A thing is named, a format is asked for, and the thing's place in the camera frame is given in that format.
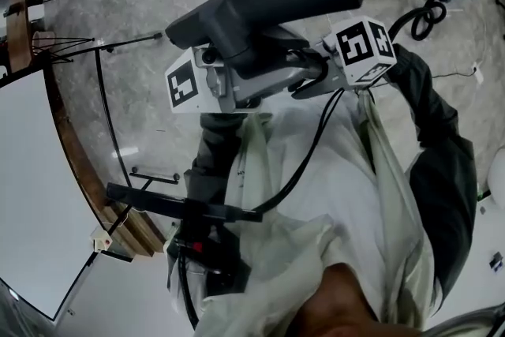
floor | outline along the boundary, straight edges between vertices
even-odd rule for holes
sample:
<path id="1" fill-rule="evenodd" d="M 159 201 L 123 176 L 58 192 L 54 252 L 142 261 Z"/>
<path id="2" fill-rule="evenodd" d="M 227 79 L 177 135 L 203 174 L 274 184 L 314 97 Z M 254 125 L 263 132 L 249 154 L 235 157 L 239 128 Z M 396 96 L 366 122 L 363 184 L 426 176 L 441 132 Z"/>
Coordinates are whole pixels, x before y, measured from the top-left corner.
<path id="1" fill-rule="evenodd" d="M 132 39 L 162 31 L 171 21 L 206 0 L 59 0 L 47 4 L 47 25 L 59 36 L 95 37 L 97 43 Z M 368 15 L 390 26 L 401 14 L 425 0 L 365 0 L 354 12 L 329 16 L 332 22 Z M 413 41 L 406 28 L 397 41 L 417 52 L 434 74 L 470 73 L 480 66 L 484 82 L 475 77 L 436 79 L 440 94 L 460 113 L 462 135 L 471 139 L 477 173 L 485 186 L 487 170 L 503 144 L 505 114 L 505 16 L 494 0 L 452 0 L 447 19 L 423 42 Z M 328 19 L 315 17 L 292 24 L 310 40 L 326 34 Z M 103 54 L 103 74 L 110 110 L 128 168 L 171 175 L 189 168 L 200 129 L 196 115 L 170 112 L 163 73 L 181 54 L 167 39 L 141 43 Z M 60 89 L 72 123 L 104 182 L 124 180 L 104 120 L 93 55 L 80 56 L 57 69 Z M 393 149 L 407 168 L 417 153 L 415 129 L 403 98 L 391 87 L 374 90 Z M 183 184 L 155 185 L 153 190 L 184 195 Z M 159 221 L 166 227 L 166 221 Z"/>

white board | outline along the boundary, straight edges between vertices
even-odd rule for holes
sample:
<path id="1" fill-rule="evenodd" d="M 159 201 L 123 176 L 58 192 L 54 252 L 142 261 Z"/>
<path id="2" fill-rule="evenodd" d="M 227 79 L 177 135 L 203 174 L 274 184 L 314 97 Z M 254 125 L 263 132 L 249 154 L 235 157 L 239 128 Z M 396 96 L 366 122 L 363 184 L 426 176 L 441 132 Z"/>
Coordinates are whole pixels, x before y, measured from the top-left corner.
<path id="1" fill-rule="evenodd" d="M 55 318 L 98 225 L 63 152 L 43 72 L 0 88 L 0 278 Z"/>

